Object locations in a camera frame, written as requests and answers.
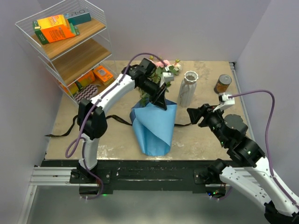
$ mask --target cardboard box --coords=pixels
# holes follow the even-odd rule
[[[93,74],[93,71],[89,71],[84,76],[82,76],[80,79],[78,79],[78,82],[83,86],[86,87],[90,83],[95,81],[95,77]]]
[[[87,8],[82,8],[80,10],[77,10],[76,12],[65,13],[64,17],[68,20],[69,23],[72,23],[74,26],[92,20]]]
[[[93,73],[95,77],[98,78],[104,85],[108,85],[113,81],[113,75],[103,66],[95,68]]]
[[[70,96],[70,95],[75,95],[77,92],[79,92],[79,88],[77,87],[77,85],[75,83],[73,83],[72,85],[69,86],[69,90],[70,92],[67,90],[67,88],[62,85],[62,83],[60,84],[60,86],[63,88],[63,90]]]
[[[35,20],[33,30],[42,44],[52,43],[79,35],[78,27],[69,23],[63,15]]]
[[[81,91],[82,89],[84,89],[84,87],[88,86],[90,83],[92,83],[94,81],[95,81],[95,77],[94,77],[93,71],[89,71],[88,73],[83,75],[76,82],[74,82],[73,84],[71,84],[69,86],[69,90],[71,92],[71,95],[74,95],[77,92]],[[70,92],[67,90],[67,88],[64,85],[62,85],[62,83],[60,84],[60,86],[63,88],[63,90],[68,95],[70,95]]]

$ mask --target black cable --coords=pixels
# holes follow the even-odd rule
[[[47,134],[45,135],[46,137],[52,137],[52,138],[55,138],[55,137],[64,137],[64,136],[67,136],[70,134],[71,130],[73,129],[73,127],[75,126],[75,122],[76,122],[76,119],[78,118],[78,115],[76,115],[75,117],[73,117],[73,123],[71,125],[71,127],[67,130],[66,133],[62,134],[62,135],[54,135],[54,134]],[[125,121],[124,119],[122,119],[121,117],[113,114],[113,115],[109,115],[106,117],[106,119],[109,119],[109,118],[113,118],[114,120],[122,123],[122,124],[125,124],[125,125],[129,125],[129,126],[132,126],[132,124],[130,124],[129,122]],[[174,124],[175,127],[185,127],[185,126],[189,126],[191,123],[189,124],[185,124],[185,125],[181,125],[181,124]]]
[[[47,134],[45,136],[47,136],[47,137],[63,137],[63,136],[68,136],[71,133],[71,130],[73,129],[73,127],[75,126],[75,122],[76,122],[77,117],[78,117],[78,115],[76,115],[73,118],[73,123],[72,123],[71,127],[67,130],[66,133],[64,133],[62,135]]]

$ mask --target orange box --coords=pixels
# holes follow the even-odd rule
[[[83,87],[89,85],[90,83],[95,81],[95,77],[93,71],[89,71],[85,75],[83,75],[80,79],[77,80]]]
[[[108,85],[113,80],[113,75],[102,65],[95,68],[93,73],[104,85]]]
[[[69,90],[71,91],[71,95],[74,95],[77,92],[81,91],[84,87],[88,86],[90,83],[94,81],[95,81],[95,77],[93,71],[89,71],[81,78],[79,78],[76,82],[69,85]],[[68,95],[70,95],[70,92],[68,92],[67,88],[64,85],[62,85],[62,83],[60,84],[60,86]]]
[[[54,15],[34,20],[33,30],[42,44],[64,40],[79,35],[78,27],[73,26],[63,15]]]

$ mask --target white wire shelf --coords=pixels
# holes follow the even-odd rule
[[[77,11],[81,8],[88,8],[92,21],[78,25],[80,35],[42,45],[34,33],[32,22],[41,18],[57,14]],[[25,39],[47,60],[54,61],[68,51],[99,34],[106,29],[104,11],[86,0],[63,0],[50,8],[16,22],[17,28],[22,32]]]
[[[33,21],[53,15],[77,12],[83,8],[88,9],[92,20],[77,25],[80,32],[78,36],[45,45],[41,44],[34,33]],[[113,56],[104,11],[86,0],[63,0],[16,22],[15,25],[24,35],[26,41],[37,50],[38,57],[49,73],[57,80],[59,88],[66,94],[67,91],[70,93],[71,84]],[[114,61],[115,70],[110,68],[109,70],[117,74],[113,58],[112,61]],[[77,103],[73,95],[67,95]]]

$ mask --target white vase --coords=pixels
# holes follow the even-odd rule
[[[182,80],[178,94],[178,105],[182,107],[188,107],[190,105],[198,78],[198,74],[194,71],[188,71],[184,74],[184,79]]]

